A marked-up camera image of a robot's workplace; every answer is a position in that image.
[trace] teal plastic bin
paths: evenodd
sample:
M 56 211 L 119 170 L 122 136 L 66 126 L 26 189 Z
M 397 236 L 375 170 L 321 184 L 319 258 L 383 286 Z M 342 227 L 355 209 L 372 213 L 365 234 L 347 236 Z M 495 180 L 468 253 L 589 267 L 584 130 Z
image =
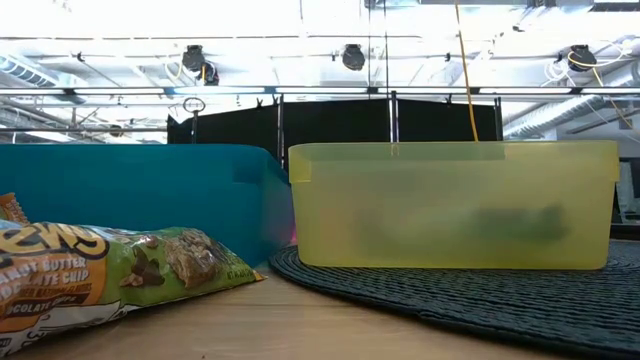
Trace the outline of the teal plastic bin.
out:
M 205 231 L 255 266 L 291 241 L 291 189 L 243 145 L 0 145 L 0 193 L 32 222 Z

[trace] black partition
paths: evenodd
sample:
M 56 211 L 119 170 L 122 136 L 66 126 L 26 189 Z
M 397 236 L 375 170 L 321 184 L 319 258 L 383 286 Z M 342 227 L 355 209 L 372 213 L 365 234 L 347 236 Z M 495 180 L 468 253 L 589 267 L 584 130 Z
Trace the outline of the black partition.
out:
M 478 139 L 502 140 L 499 106 L 473 105 Z M 398 100 L 400 141 L 473 141 L 469 105 Z
M 167 142 L 191 144 L 193 119 L 178 124 L 169 116 Z M 274 158 L 278 153 L 278 107 L 231 111 L 198 117 L 198 144 L 241 144 L 261 147 Z
M 288 149 L 308 143 L 389 142 L 387 100 L 284 103 L 284 157 Z

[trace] table surface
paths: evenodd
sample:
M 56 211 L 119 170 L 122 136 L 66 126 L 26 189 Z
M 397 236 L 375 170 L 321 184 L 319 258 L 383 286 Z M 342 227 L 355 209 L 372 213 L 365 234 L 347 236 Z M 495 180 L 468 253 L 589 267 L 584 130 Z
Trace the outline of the table surface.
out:
M 564 359 L 361 308 L 269 279 L 42 340 L 11 360 Z

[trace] yellow plastic bin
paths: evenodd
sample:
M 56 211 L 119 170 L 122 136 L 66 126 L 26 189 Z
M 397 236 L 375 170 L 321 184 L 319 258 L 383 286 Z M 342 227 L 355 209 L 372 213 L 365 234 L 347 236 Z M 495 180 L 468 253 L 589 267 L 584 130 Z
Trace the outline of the yellow plastic bin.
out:
M 300 259 L 316 266 L 598 269 L 613 141 L 289 149 Z

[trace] woven placemat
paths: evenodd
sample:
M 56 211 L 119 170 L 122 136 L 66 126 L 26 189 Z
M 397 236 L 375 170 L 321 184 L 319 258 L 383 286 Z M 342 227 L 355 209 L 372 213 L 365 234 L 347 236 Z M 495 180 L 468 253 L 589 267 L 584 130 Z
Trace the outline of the woven placemat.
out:
M 640 359 L 640 242 L 612 241 L 598 271 L 327 268 L 297 247 L 270 259 L 320 292 L 427 323 L 598 359 Z

